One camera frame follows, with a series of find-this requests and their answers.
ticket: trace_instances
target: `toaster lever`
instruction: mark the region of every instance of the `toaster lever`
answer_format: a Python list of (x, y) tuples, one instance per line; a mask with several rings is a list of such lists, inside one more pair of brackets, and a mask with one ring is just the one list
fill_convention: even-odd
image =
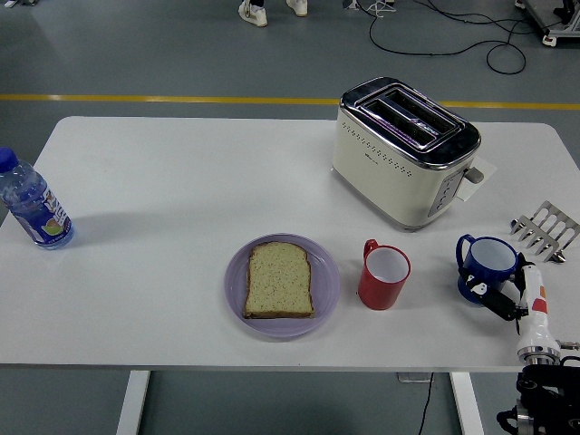
[(479, 184), (481, 181), (483, 181), (485, 176), (483, 175), (483, 172), (481, 172), (479, 169), (470, 168), (465, 173), (465, 178), (471, 181), (473, 184)]

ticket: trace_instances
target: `purple plate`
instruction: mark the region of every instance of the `purple plate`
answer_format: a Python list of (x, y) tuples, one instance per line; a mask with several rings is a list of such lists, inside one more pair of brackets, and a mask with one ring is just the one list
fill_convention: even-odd
[[(288, 242), (302, 247), (308, 254), (311, 267), (310, 293), (314, 306), (311, 319), (245, 319), (247, 264), (252, 248), (266, 242)], [(276, 337), (296, 337), (321, 325), (333, 312), (341, 293), (338, 266), (333, 258), (306, 237), (294, 234), (271, 234), (251, 241), (242, 247), (229, 262), (225, 280), (226, 299), (234, 315), (244, 324), (262, 334)]]

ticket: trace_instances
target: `toaster vent holes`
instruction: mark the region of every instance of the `toaster vent holes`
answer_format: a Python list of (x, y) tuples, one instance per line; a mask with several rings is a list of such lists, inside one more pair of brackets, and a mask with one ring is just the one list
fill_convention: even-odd
[(367, 150), (371, 151), (379, 160), (388, 163), (389, 166), (393, 166), (394, 169), (400, 170), (401, 174), (406, 175), (407, 177), (412, 177), (412, 172), (408, 169), (405, 169), (399, 162), (393, 160), (391, 157), (388, 157), (383, 151), (376, 147), (376, 145), (372, 145), (371, 142), (364, 138), (364, 136), (358, 132), (354, 127), (351, 127), (346, 122), (343, 122), (343, 129), (346, 130), (347, 133), (353, 135), (361, 145), (363, 145)]

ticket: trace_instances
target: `water bottle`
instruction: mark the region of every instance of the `water bottle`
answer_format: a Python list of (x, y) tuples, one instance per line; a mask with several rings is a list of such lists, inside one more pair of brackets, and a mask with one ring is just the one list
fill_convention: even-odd
[(0, 199), (36, 245), (66, 245), (74, 227), (44, 178), (9, 148), (0, 148)]

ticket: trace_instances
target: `shoe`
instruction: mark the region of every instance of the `shoe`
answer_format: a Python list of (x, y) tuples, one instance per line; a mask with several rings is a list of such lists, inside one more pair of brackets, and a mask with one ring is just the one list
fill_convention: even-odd
[(286, 4), (294, 9), (297, 16), (308, 15), (308, 2), (306, 0), (286, 0)]
[(248, 21), (250, 24), (257, 25), (258, 27), (264, 27), (268, 24), (266, 10), (263, 7), (251, 5), (250, 3), (246, 5), (246, 2), (242, 2), (237, 12), (242, 17), (242, 20)]

